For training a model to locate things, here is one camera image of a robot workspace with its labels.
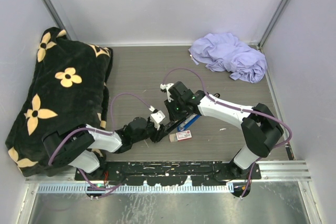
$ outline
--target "wooden floor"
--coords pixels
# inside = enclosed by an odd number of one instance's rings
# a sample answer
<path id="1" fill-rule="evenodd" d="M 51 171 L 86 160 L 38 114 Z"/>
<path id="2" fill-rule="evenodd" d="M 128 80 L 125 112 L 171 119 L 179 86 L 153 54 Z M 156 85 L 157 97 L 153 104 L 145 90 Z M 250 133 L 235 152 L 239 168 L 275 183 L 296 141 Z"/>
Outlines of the wooden floor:
<path id="1" fill-rule="evenodd" d="M 234 81 L 227 72 L 211 72 L 200 63 L 191 60 L 185 46 L 170 47 L 115 47 L 112 73 L 107 83 L 110 97 L 121 92 L 131 92 L 141 96 L 147 103 L 162 110 L 168 117 L 164 105 L 166 94 L 160 91 L 165 74 L 178 67 L 190 68 L 199 73 L 209 93 L 220 93 L 226 101 L 256 105 L 258 102 L 269 106 L 275 114 L 274 105 L 266 78 L 257 84 Z M 168 81 L 182 81 L 193 92 L 201 89 L 201 84 L 192 73 L 177 70 Z M 117 129 L 128 124 L 136 116 L 147 118 L 150 111 L 140 101 L 123 96 L 114 105 Z M 107 129 L 111 129 L 108 118 Z M 133 145 L 123 154 L 109 154 L 111 161 L 229 161 L 245 144 L 242 131 L 223 121 L 201 117 L 190 128 L 192 139 L 171 143 L 165 137 L 159 143 L 150 139 Z M 267 160 L 288 160 L 284 147 L 272 151 Z"/>

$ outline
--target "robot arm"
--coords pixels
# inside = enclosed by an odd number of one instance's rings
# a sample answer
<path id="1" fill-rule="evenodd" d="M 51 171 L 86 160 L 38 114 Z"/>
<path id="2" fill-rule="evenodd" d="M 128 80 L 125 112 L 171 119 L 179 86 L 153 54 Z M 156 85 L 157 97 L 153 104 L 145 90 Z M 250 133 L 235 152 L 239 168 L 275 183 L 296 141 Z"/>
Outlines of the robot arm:
<path id="1" fill-rule="evenodd" d="M 256 110 L 272 115 L 269 109 L 258 104 L 255 107 L 223 101 L 210 95 L 215 102 L 209 99 L 201 90 L 193 93 L 182 82 L 161 85 L 161 91 L 167 93 L 164 101 L 169 112 L 169 123 L 162 122 L 165 115 L 162 111 L 150 109 L 153 113 L 146 120 L 137 117 L 128 125 L 115 132 L 98 130 L 90 125 L 83 125 L 76 120 L 57 127 L 55 131 L 43 137 L 43 143 L 49 156 L 67 134 L 79 127 L 85 126 L 87 131 L 77 133 L 64 145 L 55 157 L 53 166 L 62 167 L 72 165 L 83 169 L 87 173 L 96 170 L 101 161 L 98 157 L 86 149 L 98 148 L 108 152 L 122 153 L 129 150 L 132 145 L 141 140 L 150 138 L 152 142 L 159 142 L 163 137 L 171 133 L 178 125 L 184 122 L 190 115 L 198 114 L 211 116 L 228 122 L 243 131 L 246 145 L 231 160 L 230 170 L 235 177 L 240 177 L 248 171 L 251 164 L 259 157 L 267 157 L 274 145 L 284 133 L 281 126 L 263 116 L 237 111 L 217 102 L 226 103 L 242 109 Z"/>

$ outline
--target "black blanket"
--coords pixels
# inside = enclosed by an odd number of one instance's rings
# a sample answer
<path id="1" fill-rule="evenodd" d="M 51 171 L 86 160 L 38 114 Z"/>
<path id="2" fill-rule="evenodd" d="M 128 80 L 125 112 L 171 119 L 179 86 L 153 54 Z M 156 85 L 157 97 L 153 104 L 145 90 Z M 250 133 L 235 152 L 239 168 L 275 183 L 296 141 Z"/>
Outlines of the black blanket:
<path id="1" fill-rule="evenodd" d="M 110 48 L 71 41 L 56 27 L 43 33 L 27 100 L 6 140 L 8 153 L 24 176 L 59 171 L 48 166 L 41 141 L 55 125 L 77 118 L 105 128 L 112 54 Z"/>

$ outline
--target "lavender cloth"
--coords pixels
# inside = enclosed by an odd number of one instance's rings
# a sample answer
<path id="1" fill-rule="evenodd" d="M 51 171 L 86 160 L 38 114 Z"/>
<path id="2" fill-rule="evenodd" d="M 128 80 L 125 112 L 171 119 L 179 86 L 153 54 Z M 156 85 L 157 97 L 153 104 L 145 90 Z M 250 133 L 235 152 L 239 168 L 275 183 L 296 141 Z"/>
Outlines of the lavender cloth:
<path id="1" fill-rule="evenodd" d="M 259 82 L 265 75 L 265 56 L 230 33 L 208 34 L 189 49 L 192 57 L 211 71 L 229 71 L 234 80 Z"/>

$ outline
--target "small box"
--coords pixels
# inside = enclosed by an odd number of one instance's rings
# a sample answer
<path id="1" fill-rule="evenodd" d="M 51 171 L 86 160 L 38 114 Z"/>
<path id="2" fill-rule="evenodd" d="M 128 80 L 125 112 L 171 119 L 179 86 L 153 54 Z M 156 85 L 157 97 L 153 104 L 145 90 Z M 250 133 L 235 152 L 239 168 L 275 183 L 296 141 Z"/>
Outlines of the small box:
<path id="1" fill-rule="evenodd" d="M 180 132 L 177 132 L 175 134 L 170 134 L 169 135 L 169 140 L 172 143 L 173 142 L 179 142 L 179 141 L 182 141 L 182 140 L 187 140 L 189 138 L 192 138 L 190 131 L 180 131 Z"/>

